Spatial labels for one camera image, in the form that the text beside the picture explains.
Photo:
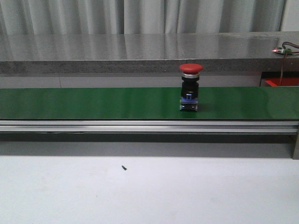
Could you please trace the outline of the grey curtain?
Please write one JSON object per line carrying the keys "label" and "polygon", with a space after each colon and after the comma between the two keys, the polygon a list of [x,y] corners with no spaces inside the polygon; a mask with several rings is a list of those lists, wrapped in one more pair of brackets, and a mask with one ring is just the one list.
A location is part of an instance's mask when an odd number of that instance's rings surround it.
{"label": "grey curtain", "polygon": [[279,31],[284,0],[3,0],[3,35]]}

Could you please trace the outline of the green conveyor belt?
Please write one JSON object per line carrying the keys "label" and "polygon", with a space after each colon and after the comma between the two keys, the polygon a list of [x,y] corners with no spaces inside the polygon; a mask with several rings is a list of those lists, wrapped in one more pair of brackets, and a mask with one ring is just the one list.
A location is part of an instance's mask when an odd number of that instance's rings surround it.
{"label": "green conveyor belt", "polygon": [[2,119],[297,120],[298,87],[202,87],[197,112],[179,87],[1,89]]}

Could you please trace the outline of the grey stone counter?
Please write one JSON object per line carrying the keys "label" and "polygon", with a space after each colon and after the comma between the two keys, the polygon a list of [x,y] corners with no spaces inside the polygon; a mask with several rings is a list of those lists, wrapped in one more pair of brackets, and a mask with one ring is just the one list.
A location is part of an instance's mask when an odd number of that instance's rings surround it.
{"label": "grey stone counter", "polygon": [[295,72],[299,57],[273,49],[298,43],[289,32],[203,34],[2,35],[2,74],[173,73],[184,63],[205,72]]}

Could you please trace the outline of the red plastic bin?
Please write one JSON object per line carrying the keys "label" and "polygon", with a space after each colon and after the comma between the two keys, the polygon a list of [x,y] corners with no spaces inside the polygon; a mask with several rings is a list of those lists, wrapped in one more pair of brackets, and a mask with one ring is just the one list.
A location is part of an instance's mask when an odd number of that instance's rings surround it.
{"label": "red plastic bin", "polygon": [[268,78],[263,82],[264,86],[276,87],[276,86],[298,86],[298,77],[287,77],[280,80],[280,78]]}

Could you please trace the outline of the aluminium conveyor side rail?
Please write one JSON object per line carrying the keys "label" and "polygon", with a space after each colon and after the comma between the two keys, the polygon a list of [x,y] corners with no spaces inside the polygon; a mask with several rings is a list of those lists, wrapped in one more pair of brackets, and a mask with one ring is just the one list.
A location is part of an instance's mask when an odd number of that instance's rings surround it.
{"label": "aluminium conveyor side rail", "polygon": [[48,133],[277,133],[293,134],[297,121],[254,120],[1,120],[1,132]]}

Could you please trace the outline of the small green circuit board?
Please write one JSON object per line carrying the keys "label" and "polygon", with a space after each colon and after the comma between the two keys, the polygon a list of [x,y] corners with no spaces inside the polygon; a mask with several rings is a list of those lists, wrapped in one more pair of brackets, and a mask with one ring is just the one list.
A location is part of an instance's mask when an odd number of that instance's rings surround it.
{"label": "small green circuit board", "polygon": [[287,48],[277,47],[277,48],[274,48],[272,50],[272,52],[277,53],[277,54],[285,55],[285,54],[291,53],[292,50],[291,49],[287,49]]}

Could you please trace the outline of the grey conveyor support leg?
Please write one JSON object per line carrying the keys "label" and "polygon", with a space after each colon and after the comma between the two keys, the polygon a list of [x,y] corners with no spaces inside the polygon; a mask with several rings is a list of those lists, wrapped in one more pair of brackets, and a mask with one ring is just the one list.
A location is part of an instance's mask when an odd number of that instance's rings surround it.
{"label": "grey conveyor support leg", "polygon": [[292,159],[299,159],[299,131],[297,131],[296,135],[292,138],[294,140],[294,149],[292,154]]}

